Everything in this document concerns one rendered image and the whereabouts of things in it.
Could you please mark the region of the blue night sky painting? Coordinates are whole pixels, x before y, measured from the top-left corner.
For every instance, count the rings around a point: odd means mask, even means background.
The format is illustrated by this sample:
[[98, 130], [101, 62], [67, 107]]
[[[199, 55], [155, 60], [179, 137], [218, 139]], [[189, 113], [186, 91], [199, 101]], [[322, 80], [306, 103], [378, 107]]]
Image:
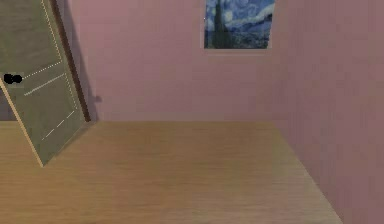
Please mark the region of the blue night sky painting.
[[205, 49], [267, 49], [275, 0], [204, 0]]

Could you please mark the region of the olive green room door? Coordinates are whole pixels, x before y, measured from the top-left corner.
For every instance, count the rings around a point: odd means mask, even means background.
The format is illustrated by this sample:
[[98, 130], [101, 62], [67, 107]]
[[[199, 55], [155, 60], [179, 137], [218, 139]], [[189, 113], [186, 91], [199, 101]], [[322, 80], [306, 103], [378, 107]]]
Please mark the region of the olive green room door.
[[89, 120], [57, 0], [0, 0], [0, 88], [40, 166]]

